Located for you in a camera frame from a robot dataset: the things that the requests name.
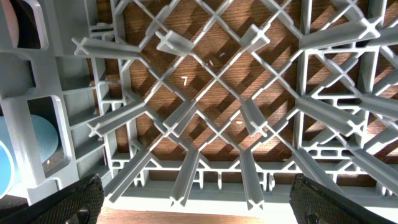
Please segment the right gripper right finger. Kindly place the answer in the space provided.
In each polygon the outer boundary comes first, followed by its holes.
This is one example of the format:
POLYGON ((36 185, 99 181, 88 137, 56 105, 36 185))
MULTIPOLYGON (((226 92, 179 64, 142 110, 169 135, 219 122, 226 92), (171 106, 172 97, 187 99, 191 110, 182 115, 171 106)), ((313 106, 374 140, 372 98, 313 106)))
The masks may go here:
POLYGON ((295 176, 289 203, 299 224, 392 223, 302 174, 295 176))

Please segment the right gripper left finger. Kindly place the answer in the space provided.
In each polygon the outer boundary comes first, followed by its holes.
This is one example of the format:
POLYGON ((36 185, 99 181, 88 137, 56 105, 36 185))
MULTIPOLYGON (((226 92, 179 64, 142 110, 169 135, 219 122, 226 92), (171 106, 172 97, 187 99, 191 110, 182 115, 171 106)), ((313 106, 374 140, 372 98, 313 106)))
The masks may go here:
POLYGON ((104 202, 101 179, 91 174, 23 209, 1 223, 96 223, 104 202))

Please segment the light blue cup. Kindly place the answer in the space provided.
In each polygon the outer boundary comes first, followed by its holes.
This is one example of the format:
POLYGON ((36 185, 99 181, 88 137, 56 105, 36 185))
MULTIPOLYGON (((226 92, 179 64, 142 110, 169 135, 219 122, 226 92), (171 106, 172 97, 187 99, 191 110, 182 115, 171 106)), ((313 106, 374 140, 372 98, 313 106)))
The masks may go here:
MULTIPOLYGON (((41 163, 52 156, 58 148, 58 132, 47 119, 32 115, 32 124, 39 147, 41 163)), ((1 116, 1 198, 22 181, 21 167, 17 155, 21 154, 13 145, 5 117, 1 116)))

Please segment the pink bowl with scraps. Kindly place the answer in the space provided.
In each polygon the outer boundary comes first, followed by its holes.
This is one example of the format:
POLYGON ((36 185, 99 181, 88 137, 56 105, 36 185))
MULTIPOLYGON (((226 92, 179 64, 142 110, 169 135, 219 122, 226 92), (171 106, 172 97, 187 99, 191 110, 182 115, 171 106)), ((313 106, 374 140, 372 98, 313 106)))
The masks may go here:
POLYGON ((4 14, 6 17, 7 28, 11 37, 12 46, 16 48, 19 43, 19 24, 16 16, 16 12, 10 2, 10 0, 1 0, 4 14))

